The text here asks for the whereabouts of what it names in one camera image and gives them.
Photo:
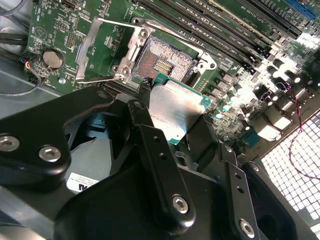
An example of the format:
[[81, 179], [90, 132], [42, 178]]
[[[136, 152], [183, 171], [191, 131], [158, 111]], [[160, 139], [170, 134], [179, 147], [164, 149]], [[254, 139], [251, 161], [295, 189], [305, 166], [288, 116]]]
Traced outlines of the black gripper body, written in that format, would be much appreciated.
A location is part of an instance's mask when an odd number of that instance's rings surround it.
[[[184, 166], [179, 168], [196, 209], [194, 224], [180, 240], [224, 240], [217, 183]], [[173, 240], [156, 221], [139, 163], [77, 194], [57, 215], [56, 240]]]

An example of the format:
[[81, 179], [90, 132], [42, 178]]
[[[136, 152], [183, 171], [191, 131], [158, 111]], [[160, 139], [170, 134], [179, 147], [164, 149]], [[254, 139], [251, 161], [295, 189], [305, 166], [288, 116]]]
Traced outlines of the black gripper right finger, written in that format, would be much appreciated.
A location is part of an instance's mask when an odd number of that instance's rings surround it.
[[200, 116], [186, 138], [197, 171], [218, 186], [218, 209], [230, 239], [308, 240], [310, 228], [256, 163], [238, 165], [231, 147], [220, 142], [213, 121]]

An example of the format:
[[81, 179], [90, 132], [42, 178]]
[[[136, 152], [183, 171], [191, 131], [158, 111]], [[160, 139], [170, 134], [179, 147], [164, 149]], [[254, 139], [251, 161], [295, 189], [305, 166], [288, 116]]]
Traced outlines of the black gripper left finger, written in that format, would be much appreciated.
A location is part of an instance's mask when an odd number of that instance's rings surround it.
[[70, 148], [81, 124], [99, 113], [111, 120], [111, 139], [119, 149], [116, 161], [122, 163], [111, 176], [140, 164], [156, 222], [162, 228], [191, 227], [196, 209], [165, 135], [154, 127], [147, 106], [139, 100], [123, 103], [96, 86], [1, 119], [1, 185], [32, 194], [59, 189], [71, 166]]

